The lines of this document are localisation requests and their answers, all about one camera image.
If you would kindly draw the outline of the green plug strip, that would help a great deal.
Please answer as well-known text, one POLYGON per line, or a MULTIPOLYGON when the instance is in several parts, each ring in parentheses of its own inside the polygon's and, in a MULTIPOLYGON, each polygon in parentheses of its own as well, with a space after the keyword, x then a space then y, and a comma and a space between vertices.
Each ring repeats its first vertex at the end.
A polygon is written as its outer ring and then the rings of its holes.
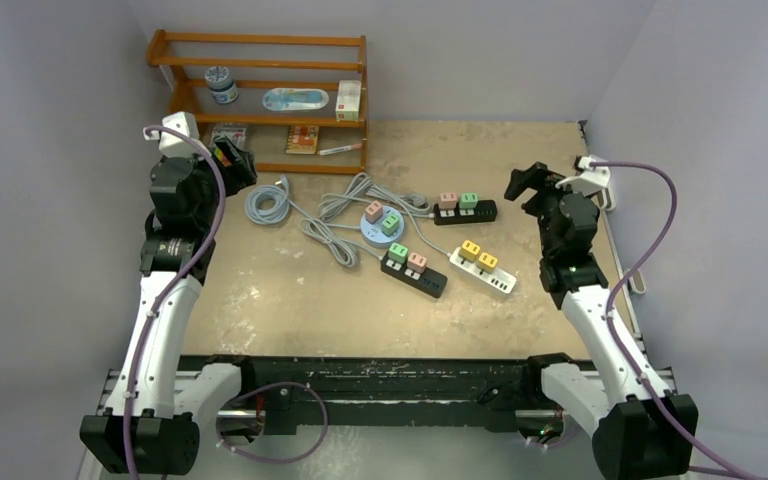
POLYGON ((458 200, 458 208, 461 210, 473 210, 479 202, 479 196, 474 192, 464 192, 458 200))

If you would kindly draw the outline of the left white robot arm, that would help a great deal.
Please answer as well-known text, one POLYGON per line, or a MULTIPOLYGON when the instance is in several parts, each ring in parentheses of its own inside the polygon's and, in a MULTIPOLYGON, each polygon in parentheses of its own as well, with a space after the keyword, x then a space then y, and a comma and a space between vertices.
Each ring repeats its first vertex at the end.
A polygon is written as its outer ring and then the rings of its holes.
POLYGON ((113 391, 79 430, 112 474, 188 474, 224 403, 244 409, 257 399, 258 382, 238 364, 210 362, 178 377, 187 324, 216 246, 217 209, 257 181, 252 153, 225 139, 212 153, 216 171, 195 154, 164 156, 151 170, 154 208, 145 222, 134 332, 113 391))

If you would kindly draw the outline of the round blue power socket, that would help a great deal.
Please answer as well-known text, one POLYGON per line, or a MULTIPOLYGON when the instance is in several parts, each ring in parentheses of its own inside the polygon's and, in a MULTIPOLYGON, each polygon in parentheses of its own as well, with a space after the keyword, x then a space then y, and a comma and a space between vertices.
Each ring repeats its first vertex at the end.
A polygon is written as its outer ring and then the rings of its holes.
POLYGON ((404 236, 405 232, 405 221, 404 217, 396 211, 388 211, 387 213, 384 213, 382 218, 376 222, 375 224, 370 224, 365 220, 363 217, 360 222, 360 231, 363 236, 364 241, 375 248, 379 249, 387 249, 393 242, 399 242, 402 237, 404 236), (398 213, 401 216, 401 226, 399 230, 392 236, 386 236, 380 228, 382 220, 390 213, 398 213))

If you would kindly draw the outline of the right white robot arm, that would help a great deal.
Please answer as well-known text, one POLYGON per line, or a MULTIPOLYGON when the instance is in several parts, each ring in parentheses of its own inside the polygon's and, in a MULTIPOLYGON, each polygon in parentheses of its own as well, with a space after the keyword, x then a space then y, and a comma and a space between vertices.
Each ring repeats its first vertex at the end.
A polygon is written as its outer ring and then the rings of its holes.
POLYGON ((605 167, 565 177, 540 162, 510 174, 506 199, 535 192, 522 208, 537 220, 541 284, 583 340, 603 384, 597 388, 572 363, 554 363, 525 375, 521 392, 536 407, 553 401, 587 433, 604 478, 677 476, 689 470, 699 413, 689 395, 674 393, 651 367, 591 252, 600 219, 594 189, 608 178, 605 167))

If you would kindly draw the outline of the pink plug strip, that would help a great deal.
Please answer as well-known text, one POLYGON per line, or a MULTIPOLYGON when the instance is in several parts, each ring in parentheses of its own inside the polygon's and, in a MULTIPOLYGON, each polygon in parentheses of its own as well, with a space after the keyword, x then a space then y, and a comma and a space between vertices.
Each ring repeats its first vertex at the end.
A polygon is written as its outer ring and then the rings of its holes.
POLYGON ((439 195, 438 208, 441 211, 455 210, 458 201, 459 196, 455 192, 443 192, 439 195))

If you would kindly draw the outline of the black power strip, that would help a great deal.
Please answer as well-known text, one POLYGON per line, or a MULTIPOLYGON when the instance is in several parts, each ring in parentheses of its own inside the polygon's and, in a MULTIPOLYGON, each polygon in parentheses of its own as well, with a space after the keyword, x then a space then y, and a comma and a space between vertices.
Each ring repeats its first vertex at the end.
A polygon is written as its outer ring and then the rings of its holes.
POLYGON ((396 262, 389 257, 380 260, 380 270, 385 275, 435 299, 442 296, 448 282, 448 277, 436 270, 425 268, 422 272, 417 272, 410 269, 406 263, 396 262))
POLYGON ((494 222, 498 215, 494 200, 479 200, 475 208, 442 210, 438 204, 433 206, 432 219, 437 226, 453 226, 494 222))

